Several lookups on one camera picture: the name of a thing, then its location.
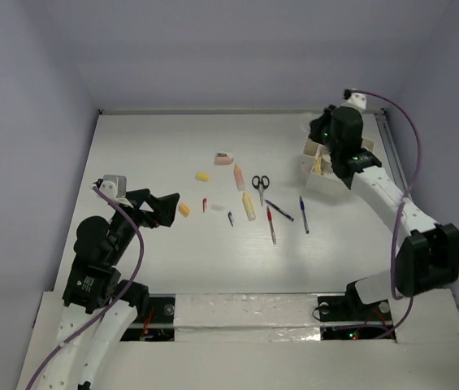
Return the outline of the yellow highlighter cap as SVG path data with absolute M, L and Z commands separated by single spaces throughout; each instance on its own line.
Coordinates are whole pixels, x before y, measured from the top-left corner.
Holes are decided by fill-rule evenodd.
M 195 175 L 195 179 L 202 182 L 207 182 L 210 180 L 210 175 L 205 172 L 197 172 Z

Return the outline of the yellow highlighter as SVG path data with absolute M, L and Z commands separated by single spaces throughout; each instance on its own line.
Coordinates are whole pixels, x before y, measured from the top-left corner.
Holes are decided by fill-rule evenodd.
M 247 192 L 243 192 L 242 194 L 242 203 L 243 203 L 248 221 L 254 221 L 256 219 L 256 213 L 253 207 L 252 199 Z

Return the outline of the beige masking tape roll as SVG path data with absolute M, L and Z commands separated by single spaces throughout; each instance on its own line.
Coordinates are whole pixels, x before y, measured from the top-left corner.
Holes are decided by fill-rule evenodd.
M 332 173 L 331 164 L 325 156 L 319 156 L 314 161 L 314 172 L 319 176 L 325 176 Z

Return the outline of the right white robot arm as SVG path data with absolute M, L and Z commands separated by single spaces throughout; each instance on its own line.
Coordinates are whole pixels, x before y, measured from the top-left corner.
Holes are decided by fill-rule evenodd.
M 360 319 L 373 303 L 412 298 L 452 284 L 459 277 L 459 229 L 420 210 L 390 179 L 381 161 L 363 145 L 360 109 L 328 106 L 310 122 L 309 138 L 327 152 L 333 175 L 361 198 L 392 232 L 390 266 L 353 283 L 344 312 Z

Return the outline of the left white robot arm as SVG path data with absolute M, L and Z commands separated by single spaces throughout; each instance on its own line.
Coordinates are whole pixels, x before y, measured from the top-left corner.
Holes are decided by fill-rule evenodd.
M 142 228 L 170 227 L 180 195 L 130 191 L 118 200 L 98 192 L 111 219 L 91 216 L 77 228 L 75 258 L 51 363 L 40 389 L 91 389 L 128 326 L 146 317 L 149 289 L 135 281 L 144 259 Z

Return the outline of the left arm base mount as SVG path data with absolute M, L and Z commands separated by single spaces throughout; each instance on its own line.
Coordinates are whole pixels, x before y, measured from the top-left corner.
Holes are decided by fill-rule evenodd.
M 171 342 L 175 340 L 175 295 L 151 295 L 149 308 L 124 332 L 124 342 Z

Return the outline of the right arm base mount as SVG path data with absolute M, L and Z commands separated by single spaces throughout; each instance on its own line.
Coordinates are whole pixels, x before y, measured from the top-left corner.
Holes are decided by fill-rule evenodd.
M 396 339 L 388 300 L 363 305 L 345 295 L 323 295 L 312 316 L 319 323 L 322 340 Z

